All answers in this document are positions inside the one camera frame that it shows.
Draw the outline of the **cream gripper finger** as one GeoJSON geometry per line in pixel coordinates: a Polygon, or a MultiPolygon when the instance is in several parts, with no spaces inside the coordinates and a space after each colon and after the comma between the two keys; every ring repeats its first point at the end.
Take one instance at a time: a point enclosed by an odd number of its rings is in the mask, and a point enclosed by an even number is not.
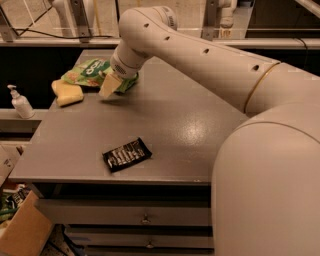
{"type": "Polygon", "coordinates": [[[99,91],[102,98],[108,98],[122,84],[122,79],[114,74],[107,74],[99,91]]]}

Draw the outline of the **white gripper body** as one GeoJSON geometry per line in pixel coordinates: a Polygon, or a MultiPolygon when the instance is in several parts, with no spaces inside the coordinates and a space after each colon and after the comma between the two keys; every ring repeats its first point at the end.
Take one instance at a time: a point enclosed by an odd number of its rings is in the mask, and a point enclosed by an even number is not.
{"type": "Polygon", "coordinates": [[[149,59],[149,55],[131,49],[121,41],[110,58],[110,65],[118,76],[131,79],[149,59]]]}

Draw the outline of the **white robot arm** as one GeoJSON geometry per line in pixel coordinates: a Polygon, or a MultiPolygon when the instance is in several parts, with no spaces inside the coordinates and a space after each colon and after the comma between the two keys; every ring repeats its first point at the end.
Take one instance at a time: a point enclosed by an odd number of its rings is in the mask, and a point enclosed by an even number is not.
{"type": "Polygon", "coordinates": [[[111,67],[156,57],[238,113],[211,174],[215,256],[320,256],[320,80],[292,65],[181,34],[166,6],[126,10],[111,67]]]}

